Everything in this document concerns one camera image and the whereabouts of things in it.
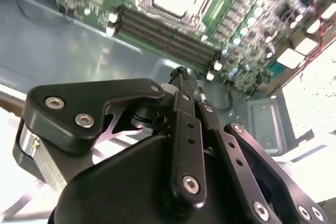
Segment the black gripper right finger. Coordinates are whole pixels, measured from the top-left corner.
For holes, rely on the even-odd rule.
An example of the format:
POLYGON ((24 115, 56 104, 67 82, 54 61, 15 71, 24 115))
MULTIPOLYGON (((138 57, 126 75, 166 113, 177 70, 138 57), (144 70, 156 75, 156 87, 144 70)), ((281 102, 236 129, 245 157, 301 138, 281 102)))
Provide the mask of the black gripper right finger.
POLYGON ((215 157, 227 170, 239 223, 328 223, 322 208, 239 124, 221 125, 197 80, 200 114, 215 157))

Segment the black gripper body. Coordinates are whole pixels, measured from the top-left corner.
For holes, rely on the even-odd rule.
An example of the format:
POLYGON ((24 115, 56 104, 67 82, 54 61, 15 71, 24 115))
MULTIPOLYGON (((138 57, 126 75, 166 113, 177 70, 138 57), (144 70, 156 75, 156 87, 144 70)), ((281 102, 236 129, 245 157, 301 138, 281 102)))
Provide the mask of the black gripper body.
POLYGON ((207 198, 186 213, 166 201, 170 167, 166 137, 147 138, 88 168, 64 188, 50 223, 248 223, 233 183, 205 153, 207 198))

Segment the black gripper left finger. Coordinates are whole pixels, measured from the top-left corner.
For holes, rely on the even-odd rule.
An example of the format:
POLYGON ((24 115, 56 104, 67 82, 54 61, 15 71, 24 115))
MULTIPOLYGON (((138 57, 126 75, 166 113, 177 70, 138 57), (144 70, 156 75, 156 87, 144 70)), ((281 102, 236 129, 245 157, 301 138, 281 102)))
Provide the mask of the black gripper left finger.
POLYGON ((200 209, 207 189, 195 82, 178 67, 163 86, 140 78, 35 87, 17 132, 19 164, 61 195, 84 170, 162 136, 170 153, 166 201, 176 209, 200 209))

